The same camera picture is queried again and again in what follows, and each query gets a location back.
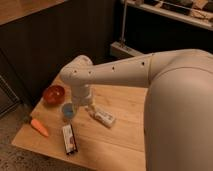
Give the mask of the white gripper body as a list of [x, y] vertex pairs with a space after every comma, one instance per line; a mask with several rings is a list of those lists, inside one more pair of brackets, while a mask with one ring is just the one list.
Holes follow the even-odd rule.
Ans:
[[90, 105], [93, 102], [93, 95], [90, 86], [72, 86], [71, 100], [75, 106]]

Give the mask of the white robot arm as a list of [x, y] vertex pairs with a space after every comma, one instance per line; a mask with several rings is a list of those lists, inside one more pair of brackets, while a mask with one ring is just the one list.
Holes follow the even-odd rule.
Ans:
[[76, 107], [92, 84], [143, 87], [147, 171], [213, 171], [213, 54], [183, 49], [94, 65], [79, 55], [60, 70]]

